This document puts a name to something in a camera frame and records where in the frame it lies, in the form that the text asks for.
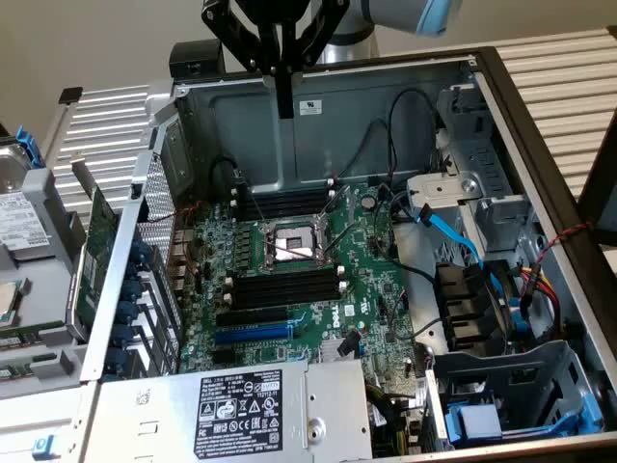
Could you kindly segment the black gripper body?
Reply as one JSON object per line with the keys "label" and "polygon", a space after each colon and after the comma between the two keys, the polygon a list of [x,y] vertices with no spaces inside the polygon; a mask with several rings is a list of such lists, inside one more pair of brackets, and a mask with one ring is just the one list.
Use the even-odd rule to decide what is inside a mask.
{"label": "black gripper body", "polygon": [[[235,4],[254,25],[269,25],[297,23],[305,14],[310,1],[295,0],[248,0],[235,1]],[[312,23],[321,26],[324,22],[337,25],[344,17],[350,2],[344,0],[322,1],[319,8],[314,10]],[[229,1],[204,1],[201,18],[205,24],[222,21],[224,17],[233,18]]]}

